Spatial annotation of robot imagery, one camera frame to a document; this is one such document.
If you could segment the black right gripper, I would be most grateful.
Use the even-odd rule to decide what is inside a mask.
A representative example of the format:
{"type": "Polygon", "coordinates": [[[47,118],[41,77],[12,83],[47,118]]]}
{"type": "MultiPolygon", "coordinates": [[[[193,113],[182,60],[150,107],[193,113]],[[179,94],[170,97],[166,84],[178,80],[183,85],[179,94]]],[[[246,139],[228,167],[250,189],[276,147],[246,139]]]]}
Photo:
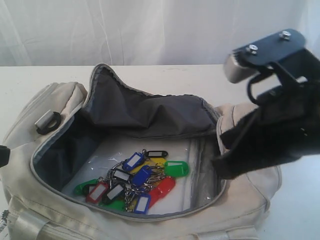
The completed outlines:
{"type": "Polygon", "coordinates": [[[298,160],[320,153],[319,59],[306,49],[300,50],[272,63],[249,84],[257,84],[271,74],[280,84],[257,98],[251,95],[258,109],[219,136],[230,150],[212,161],[222,179],[274,167],[272,160],[298,160]],[[249,150],[231,150],[236,144],[244,144],[249,150]]]}

